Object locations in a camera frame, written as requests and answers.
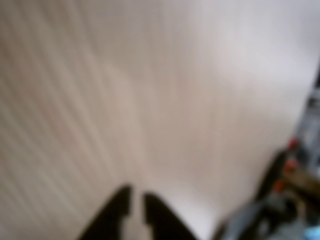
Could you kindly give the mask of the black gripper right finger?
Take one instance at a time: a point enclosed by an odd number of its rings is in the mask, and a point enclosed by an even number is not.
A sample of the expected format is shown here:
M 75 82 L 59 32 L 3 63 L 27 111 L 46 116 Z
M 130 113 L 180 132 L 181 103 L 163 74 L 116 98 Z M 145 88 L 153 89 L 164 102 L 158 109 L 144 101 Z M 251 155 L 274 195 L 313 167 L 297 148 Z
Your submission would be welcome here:
M 145 223 L 153 240 L 195 240 L 195 236 L 171 208 L 157 195 L 143 196 Z

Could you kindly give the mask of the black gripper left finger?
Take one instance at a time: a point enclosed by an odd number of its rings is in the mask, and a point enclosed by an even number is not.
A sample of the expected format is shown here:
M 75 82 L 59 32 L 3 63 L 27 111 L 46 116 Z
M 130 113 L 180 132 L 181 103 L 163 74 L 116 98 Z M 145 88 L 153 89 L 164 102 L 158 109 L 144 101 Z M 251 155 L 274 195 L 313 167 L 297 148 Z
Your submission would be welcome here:
M 106 201 L 79 236 L 80 240 L 120 240 L 123 219 L 130 214 L 132 187 L 124 185 Z

